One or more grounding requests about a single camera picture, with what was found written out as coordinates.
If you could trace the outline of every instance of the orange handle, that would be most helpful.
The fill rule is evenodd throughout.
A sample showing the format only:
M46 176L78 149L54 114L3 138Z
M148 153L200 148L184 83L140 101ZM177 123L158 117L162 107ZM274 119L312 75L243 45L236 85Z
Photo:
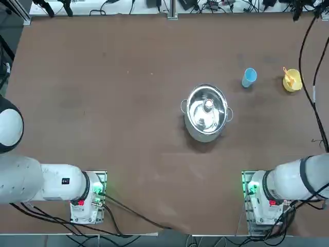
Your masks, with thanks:
M286 76L289 78L289 84L290 84L290 86L292 86L293 85L293 83L295 82L295 80L293 79L293 77L291 77L289 74L288 74L288 71L287 71L287 69L286 69L286 67L283 67L283 72L286 74Z

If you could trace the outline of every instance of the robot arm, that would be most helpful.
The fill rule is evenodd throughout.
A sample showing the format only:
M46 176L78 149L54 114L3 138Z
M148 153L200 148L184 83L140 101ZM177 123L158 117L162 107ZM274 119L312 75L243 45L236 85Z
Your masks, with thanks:
M100 223L104 186L95 172L67 164L40 164L24 156L0 155L0 204L70 201L71 221Z
M307 200L329 182L329 153L257 171L248 184L256 224L273 225L283 212L284 200ZM312 200L326 200L329 187Z

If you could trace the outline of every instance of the brown table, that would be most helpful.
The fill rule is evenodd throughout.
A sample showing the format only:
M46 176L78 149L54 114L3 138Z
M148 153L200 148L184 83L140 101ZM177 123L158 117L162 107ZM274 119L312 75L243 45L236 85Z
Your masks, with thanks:
M242 170L324 152L303 92L282 87L282 66L298 67L311 16L290 14L108 16L35 19L24 28L8 99L25 117L16 152L42 163L106 169L108 193L153 219L191 234L235 234L243 204ZM328 34L318 21L303 64L311 85ZM328 127L328 56L318 76L318 107ZM258 72L245 90L247 67ZM234 110L221 138L200 144L184 128L180 102L201 83L219 87ZM42 203L66 217L68 204ZM125 233L158 229L114 207ZM65 233L1 206L2 233ZM329 236L328 211L308 206L291 234ZM98 225L114 232L109 216ZM246 223L238 234L246 234Z

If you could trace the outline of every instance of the yellow cup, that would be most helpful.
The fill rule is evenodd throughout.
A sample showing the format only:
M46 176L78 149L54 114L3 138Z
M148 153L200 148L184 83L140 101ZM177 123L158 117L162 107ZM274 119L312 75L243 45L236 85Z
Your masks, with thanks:
M290 82L289 77L285 74L283 77L283 86L288 92L294 92L302 89L302 80L300 78L300 73L297 69L291 68L288 69L287 73L292 77L295 81Z

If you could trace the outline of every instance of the pot handle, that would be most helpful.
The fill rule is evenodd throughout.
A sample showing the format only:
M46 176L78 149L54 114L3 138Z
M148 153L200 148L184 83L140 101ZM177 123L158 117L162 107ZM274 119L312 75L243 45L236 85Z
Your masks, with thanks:
M232 110L232 108L231 107L227 107L227 109L229 109L230 111L231 111L231 118L229 119L229 120L226 120L226 122L231 122L232 121L232 119L233 119L233 110Z
M181 110L184 114L186 114L186 112L183 111L183 108L182 108L182 104L183 104L184 101L186 101L186 104L187 104L187 99L183 99L183 100L181 101L181 103L180 103L180 110Z

